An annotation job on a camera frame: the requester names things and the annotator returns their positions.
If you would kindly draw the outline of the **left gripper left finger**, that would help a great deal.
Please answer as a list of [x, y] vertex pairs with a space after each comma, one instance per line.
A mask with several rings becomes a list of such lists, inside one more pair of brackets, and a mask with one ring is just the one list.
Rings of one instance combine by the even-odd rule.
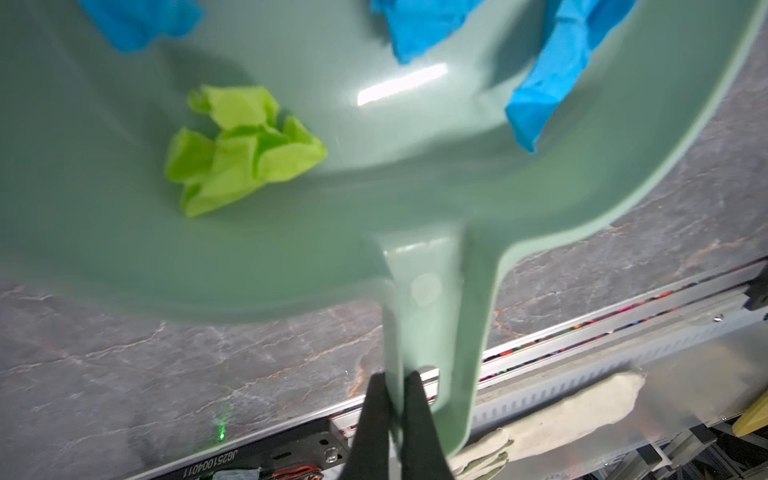
[[349, 458], [340, 480], [389, 478], [389, 427], [392, 406], [384, 373], [369, 381]]

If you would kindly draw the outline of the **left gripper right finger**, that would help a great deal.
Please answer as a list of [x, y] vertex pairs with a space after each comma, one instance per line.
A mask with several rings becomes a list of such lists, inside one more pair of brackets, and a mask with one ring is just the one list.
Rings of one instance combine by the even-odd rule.
[[405, 378], [403, 432], [400, 452], [401, 478], [405, 480], [453, 480], [443, 454], [432, 413], [418, 372]]

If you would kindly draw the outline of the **mint green dustpan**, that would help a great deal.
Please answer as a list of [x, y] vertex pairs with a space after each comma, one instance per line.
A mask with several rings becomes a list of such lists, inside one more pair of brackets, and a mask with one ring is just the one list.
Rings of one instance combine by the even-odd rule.
[[[487, 1], [399, 66], [361, 1], [207, 1], [187, 37], [123, 55], [75, 1], [1, 5], [1, 269], [131, 316], [271, 321], [384, 311], [387, 383], [440, 371], [434, 421], [466, 441], [500, 284], [645, 197], [706, 123], [763, 1], [640, 1], [535, 154], [504, 106], [542, 55], [545, 4]], [[327, 146], [309, 173], [187, 219], [162, 174], [201, 85], [264, 86]]]

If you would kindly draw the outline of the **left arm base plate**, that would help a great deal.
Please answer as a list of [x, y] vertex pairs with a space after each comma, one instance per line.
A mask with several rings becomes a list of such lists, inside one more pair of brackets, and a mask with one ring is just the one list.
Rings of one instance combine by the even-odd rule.
[[344, 463], [348, 454], [349, 444], [340, 430], [329, 419], [317, 419], [150, 477], [214, 479], [244, 474], [258, 479], [308, 479]]

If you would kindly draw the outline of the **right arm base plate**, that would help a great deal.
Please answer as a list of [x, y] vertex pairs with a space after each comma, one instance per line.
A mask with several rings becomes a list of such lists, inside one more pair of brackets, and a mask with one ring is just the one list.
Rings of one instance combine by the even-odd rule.
[[760, 310], [767, 306], [768, 299], [768, 280], [767, 278], [754, 279], [745, 294], [748, 300], [744, 307], [749, 311]]

